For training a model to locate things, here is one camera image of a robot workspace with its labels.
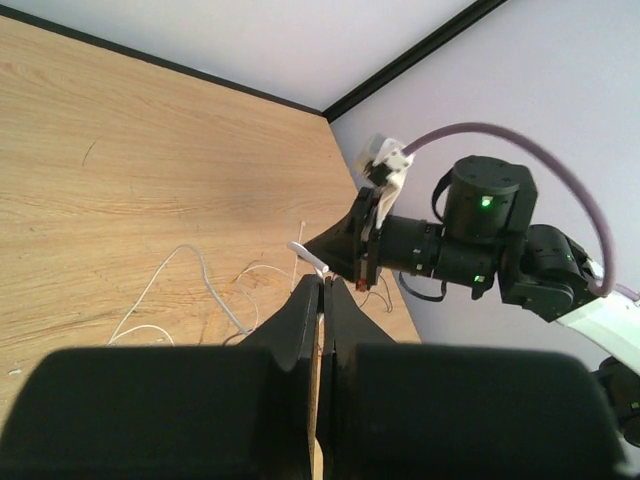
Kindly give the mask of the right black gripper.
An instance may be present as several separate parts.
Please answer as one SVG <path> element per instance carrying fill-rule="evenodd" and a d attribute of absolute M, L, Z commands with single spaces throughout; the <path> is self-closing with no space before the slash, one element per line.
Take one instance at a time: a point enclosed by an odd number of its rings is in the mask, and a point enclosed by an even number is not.
<path fill-rule="evenodd" d="M 369 291 L 380 276 L 381 228 L 377 226 L 380 199 L 377 188 L 362 187 L 353 210 L 303 244 L 331 272 L 345 280 L 353 280 L 360 292 Z"/>

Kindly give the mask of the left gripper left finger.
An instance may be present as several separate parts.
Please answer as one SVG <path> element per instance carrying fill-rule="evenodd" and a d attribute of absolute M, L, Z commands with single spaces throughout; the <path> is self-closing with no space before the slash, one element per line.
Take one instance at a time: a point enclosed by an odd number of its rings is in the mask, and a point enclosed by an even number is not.
<path fill-rule="evenodd" d="M 234 346 L 44 357 L 1 434 L 5 479 L 308 479 L 320 281 Z"/>

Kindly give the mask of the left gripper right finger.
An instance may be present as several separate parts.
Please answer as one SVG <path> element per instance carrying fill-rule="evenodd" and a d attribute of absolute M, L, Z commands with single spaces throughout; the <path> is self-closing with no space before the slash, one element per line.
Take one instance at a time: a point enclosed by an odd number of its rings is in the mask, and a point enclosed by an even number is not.
<path fill-rule="evenodd" d="M 324 286 L 319 442 L 328 479 L 626 479 L 615 416 L 577 359 L 398 343 Z"/>

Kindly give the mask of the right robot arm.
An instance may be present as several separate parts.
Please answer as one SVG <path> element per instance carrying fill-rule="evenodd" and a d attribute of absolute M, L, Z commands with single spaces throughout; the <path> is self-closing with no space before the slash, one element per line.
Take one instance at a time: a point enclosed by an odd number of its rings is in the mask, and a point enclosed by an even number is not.
<path fill-rule="evenodd" d="M 306 245 L 358 289 L 389 268 L 467 287 L 473 299 L 498 288 L 503 303 L 547 322 L 595 303 L 585 251 L 532 223 L 537 189 L 525 166 L 457 161 L 434 190 L 446 202 L 434 223 L 385 214 L 382 195 L 380 185 L 361 189 L 347 215 Z M 550 458 L 563 446 L 603 453 L 615 434 L 639 442 L 639 377 L 620 355 L 590 373 L 555 354 L 359 340 L 346 331 L 359 308 L 327 304 L 338 445 Z"/>

